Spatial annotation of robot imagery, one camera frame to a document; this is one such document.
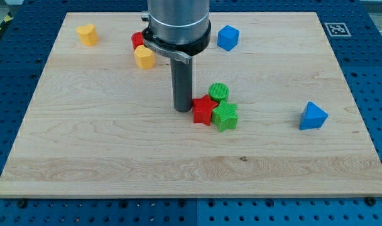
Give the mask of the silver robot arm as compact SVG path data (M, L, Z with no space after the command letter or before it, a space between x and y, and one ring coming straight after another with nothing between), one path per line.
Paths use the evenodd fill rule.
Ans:
M152 37L175 45L201 39L209 30L208 0L147 0Z

